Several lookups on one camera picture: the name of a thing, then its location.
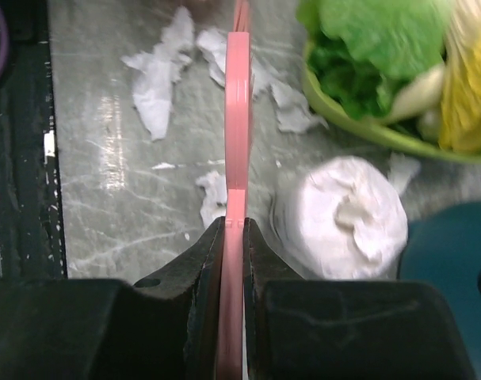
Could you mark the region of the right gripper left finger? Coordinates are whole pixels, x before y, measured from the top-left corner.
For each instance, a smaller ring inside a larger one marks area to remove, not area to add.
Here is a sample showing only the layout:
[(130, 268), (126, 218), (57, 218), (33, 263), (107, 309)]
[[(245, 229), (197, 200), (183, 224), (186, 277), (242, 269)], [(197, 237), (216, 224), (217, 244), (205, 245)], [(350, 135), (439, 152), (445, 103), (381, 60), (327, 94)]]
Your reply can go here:
[(212, 379), (224, 220), (134, 284), (0, 279), (0, 379)]

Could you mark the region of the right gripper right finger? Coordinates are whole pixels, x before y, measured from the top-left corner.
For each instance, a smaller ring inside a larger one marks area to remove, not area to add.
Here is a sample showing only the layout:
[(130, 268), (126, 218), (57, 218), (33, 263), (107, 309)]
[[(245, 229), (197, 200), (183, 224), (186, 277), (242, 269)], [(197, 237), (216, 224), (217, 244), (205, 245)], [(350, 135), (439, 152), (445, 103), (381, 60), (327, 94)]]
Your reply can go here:
[(427, 283), (305, 280), (245, 221), (251, 379), (473, 379), (447, 302)]

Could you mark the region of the pink hand brush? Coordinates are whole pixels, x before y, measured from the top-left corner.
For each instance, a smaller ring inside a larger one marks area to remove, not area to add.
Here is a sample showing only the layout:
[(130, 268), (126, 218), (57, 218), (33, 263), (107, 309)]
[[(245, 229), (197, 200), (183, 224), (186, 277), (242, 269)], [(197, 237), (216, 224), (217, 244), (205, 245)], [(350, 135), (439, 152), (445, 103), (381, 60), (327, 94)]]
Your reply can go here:
[(242, 378), (243, 228), (248, 198), (253, 77), (250, 3), (237, 1), (233, 30), (227, 35), (224, 143), (227, 206), (216, 358), (217, 379)]

